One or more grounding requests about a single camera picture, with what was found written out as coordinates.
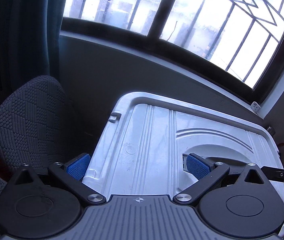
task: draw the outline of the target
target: black window frame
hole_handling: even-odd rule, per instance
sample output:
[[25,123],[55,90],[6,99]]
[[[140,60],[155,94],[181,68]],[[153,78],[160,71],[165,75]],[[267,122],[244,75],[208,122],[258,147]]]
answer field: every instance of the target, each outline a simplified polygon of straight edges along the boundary
[[[178,45],[160,39],[174,2],[175,0],[161,0],[147,36],[104,23],[69,17],[63,18],[61,30],[112,41],[146,52],[209,80],[249,104],[254,101],[261,104],[284,70],[284,35],[279,41],[268,66],[252,89],[208,60]],[[80,15],[82,15],[84,3],[85,0],[83,0]]]

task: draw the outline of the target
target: silver screw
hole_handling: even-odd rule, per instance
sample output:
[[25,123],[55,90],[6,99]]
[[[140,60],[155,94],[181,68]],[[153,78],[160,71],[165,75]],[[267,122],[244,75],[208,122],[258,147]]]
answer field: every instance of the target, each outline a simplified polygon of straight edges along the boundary
[[178,201],[181,201],[181,202],[187,202],[187,201],[191,200],[191,198],[192,197],[189,194],[178,194],[176,196],[176,199]]
[[103,200],[103,196],[100,194],[91,194],[88,195],[87,199],[91,202],[100,202]]

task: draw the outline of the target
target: blue gripper pad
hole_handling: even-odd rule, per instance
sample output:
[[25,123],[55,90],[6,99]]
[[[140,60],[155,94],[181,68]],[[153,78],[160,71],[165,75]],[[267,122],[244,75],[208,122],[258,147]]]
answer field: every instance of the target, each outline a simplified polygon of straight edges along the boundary
[[68,165],[66,172],[70,174],[73,178],[81,180],[87,170],[87,167],[90,163],[91,157],[89,154],[85,154],[72,164]]
[[198,180],[211,172],[210,166],[205,164],[203,161],[204,159],[192,153],[186,158],[187,170]]

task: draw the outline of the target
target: blue curtain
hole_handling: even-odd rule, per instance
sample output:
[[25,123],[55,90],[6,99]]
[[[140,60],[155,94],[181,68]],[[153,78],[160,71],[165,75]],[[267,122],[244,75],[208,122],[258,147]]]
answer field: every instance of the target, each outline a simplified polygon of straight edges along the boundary
[[39,75],[59,79],[65,1],[0,0],[0,91],[10,94]]

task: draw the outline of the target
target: window pane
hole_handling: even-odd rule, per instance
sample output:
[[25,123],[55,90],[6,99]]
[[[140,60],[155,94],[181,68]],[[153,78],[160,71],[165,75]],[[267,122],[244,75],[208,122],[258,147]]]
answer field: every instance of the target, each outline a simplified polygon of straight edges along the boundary
[[161,38],[253,88],[283,33],[284,0],[176,0]]
[[66,0],[64,16],[147,35],[161,0]]

